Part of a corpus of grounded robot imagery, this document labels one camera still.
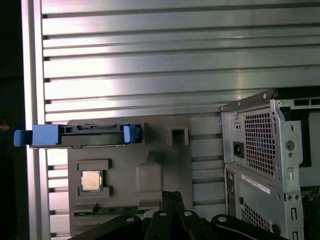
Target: rectangular slot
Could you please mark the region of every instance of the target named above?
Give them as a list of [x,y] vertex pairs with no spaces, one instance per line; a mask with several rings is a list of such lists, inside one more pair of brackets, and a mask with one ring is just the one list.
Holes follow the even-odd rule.
[[291,220],[298,220],[296,208],[291,208]]
[[294,100],[295,106],[308,106],[309,105],[309,99],[296,99]]
[[311,99],[311,105],[320,105],[320,99]]
[[294,232],[292,233],[292,238],[293,238],[293,240],[299,240],[299,234],[298,234],[297,231],[294,231]]
[[233,155],[241,159],[245,158],[244,144],[242,142],[238,142],[238,141],[233,142]]
[[172,130],[172,143],[173,144],[185,144],[185,130],[184,129]]

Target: metal slotted wall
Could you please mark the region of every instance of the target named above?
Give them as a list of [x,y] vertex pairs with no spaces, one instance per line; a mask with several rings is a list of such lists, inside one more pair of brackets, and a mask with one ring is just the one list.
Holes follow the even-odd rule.
[[[22,0],[26,125],[190,117],[194,207],[225,212],[219,107],[318,85],[317,0]],[[30,239],[69,237],[63,149],[28,156]]]

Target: dark background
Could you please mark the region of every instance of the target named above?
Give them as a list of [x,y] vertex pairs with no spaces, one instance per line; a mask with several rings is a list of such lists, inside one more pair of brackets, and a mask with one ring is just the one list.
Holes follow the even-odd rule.
[[0,1],[0,239],[29,239],[26,149],[13,146],[16,129],[25,128],[22,19],[20,0]]

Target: green circuit board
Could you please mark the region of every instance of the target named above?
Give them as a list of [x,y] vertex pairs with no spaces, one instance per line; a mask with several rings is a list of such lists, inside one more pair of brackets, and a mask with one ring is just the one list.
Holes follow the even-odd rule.
[[144,214],[147,210],[138,210],[138,207],[115,207],[96,208],[91,212],[75,212],[75,217],[101,216],[101,215],[122,215],[122,214]]

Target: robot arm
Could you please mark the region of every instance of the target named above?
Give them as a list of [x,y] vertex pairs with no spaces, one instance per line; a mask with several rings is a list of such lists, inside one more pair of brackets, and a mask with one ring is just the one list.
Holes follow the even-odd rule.
[[133,214],[123,214],[71,240],[285,240],[272,232],[229,215],[220,214],[211,222],[186,210],[180,192],[163,191],[162,209],[152,218],[141,220]]

